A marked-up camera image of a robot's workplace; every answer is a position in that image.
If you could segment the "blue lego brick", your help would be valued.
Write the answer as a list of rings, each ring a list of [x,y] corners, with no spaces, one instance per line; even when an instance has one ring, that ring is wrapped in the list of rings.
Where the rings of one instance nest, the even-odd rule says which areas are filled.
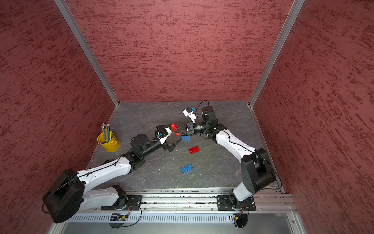
[[[186,166],[181,168],[182,174],[186,174],[186,173],[189,173],[191,171],[193,171],[193,166],[191,164],[186,165]]]
[[[191,138],[190,138],[190,136],[181,136],[181,140],[182,141],[190,141]]]

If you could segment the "red lego brick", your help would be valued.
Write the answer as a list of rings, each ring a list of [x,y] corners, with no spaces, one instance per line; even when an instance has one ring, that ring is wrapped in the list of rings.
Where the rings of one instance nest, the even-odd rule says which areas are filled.
[[[176,132],[176,130],[177,130],[177,126],[176,126],[175,124],[172,124],[170,127],[171,127],[171,129],[173,130],[173,132],[174,132],[177,136],[180,135],[180,133]]]
[[[193,148],[190,148],[189,149],[189,153],[192,155],[192,154],[195,154],[195,153],[198,153],[200,151],[199,147],[198,146],[195,146]]]

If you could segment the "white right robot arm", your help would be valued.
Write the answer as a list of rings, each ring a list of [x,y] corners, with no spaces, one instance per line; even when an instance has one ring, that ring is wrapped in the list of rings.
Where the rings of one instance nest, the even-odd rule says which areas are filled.
[[[234,136],[226,126],[218,122],[213,107],[202,108],[201,122],[197,122],[194,108],[186,108],[183,114],[191,122],[177,128],[177,133],[190,136],[205,134],[239,161],[242,182],[230,193],[233,204],[245,201],[277,180],[277,174],[268,160],[268,152],[263,148],[253,148]]]

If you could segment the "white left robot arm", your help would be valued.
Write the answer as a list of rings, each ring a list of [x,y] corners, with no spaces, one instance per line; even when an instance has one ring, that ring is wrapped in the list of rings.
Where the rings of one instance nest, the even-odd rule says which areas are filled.
[[[175,130],[174,124],[159,125],[153,139],[148,139],[145,134],[133,137],[130,151],[116,160],[88,170],[63,171],[44,194],[42,211],[49,214],[54,223],[62,223],[87,209],[102,206],[115,210],[125,208],[127,195],[119,185],[101,190],[96,187],[139,169],[145,163],[145,157],[160,148],[173,151],[177,142],[169,145],[167,138]]]

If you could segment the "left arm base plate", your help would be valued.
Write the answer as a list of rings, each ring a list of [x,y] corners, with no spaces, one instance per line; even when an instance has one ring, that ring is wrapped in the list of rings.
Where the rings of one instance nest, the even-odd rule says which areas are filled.
[[[121,195],[112,206],[102,206],[102,211],[139,211],[142,195]]]

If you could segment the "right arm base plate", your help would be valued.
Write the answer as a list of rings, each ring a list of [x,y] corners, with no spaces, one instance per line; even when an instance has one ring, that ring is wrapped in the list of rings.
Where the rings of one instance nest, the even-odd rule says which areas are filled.
[[[243,201],[237,201],[234,195],[217,196],[217,207],[219,211],[256,211],[256,205],[253,197]]]

